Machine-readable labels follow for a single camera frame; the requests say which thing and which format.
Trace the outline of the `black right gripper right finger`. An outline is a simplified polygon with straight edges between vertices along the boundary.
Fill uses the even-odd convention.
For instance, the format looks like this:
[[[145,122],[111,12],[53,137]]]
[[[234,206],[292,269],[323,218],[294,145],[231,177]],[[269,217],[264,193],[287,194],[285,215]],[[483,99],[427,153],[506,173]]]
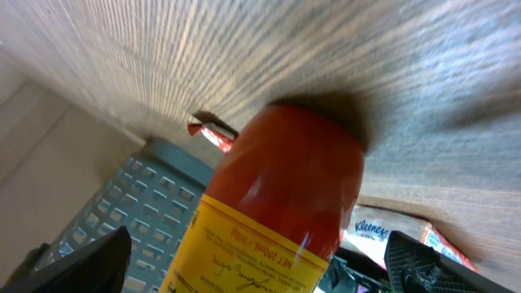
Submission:
[[[514,293],[400,231],[389,234],[384,262],[395,292]]]

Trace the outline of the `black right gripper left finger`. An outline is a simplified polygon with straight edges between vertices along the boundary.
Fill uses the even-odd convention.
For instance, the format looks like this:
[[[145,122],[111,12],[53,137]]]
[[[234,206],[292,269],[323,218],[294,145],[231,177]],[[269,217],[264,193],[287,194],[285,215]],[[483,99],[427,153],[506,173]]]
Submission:
[[[129,231],[121,226],[64,258],[1,288],[6,293],[122,292],[131,258]]]

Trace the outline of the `red pink small carton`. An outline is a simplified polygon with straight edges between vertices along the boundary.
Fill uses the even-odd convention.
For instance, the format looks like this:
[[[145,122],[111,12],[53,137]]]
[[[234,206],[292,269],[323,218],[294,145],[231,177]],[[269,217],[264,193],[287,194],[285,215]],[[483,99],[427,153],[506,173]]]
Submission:
[[[342,230],[343,249],[369,257],[382,268],[388,249],[425,247],[477,272],[477,267],[427,220],[397,211],[357,204]]]

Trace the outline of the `red yellow sauce bottle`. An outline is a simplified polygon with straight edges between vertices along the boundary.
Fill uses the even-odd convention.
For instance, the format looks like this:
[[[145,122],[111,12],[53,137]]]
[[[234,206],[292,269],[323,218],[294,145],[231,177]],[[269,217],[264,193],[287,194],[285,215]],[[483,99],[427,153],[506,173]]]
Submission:
[[[272,104],[219,163],[163,292],[310,292],[338,250],[364,169],[361,144],[316,112]]]

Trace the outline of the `red snack bar wrapper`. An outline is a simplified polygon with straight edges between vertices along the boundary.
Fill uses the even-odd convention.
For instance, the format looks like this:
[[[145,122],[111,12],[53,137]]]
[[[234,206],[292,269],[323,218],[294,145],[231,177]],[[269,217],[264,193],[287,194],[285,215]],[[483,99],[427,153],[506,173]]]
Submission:
[[[187,125],[190,136],[201,133],[223,153],[228,153],[234,145],[236,134],[215,123],[193,123]]]

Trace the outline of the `grey plastic shopping basket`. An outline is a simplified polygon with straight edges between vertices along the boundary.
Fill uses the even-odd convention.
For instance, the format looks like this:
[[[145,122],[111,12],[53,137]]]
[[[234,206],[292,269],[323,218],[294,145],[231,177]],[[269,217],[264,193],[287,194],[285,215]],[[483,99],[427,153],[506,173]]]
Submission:
[[[213,170],[163,139],[151,139],[64,228],[35,270],[125,226],[132,240],[123,290],[157,292]]]

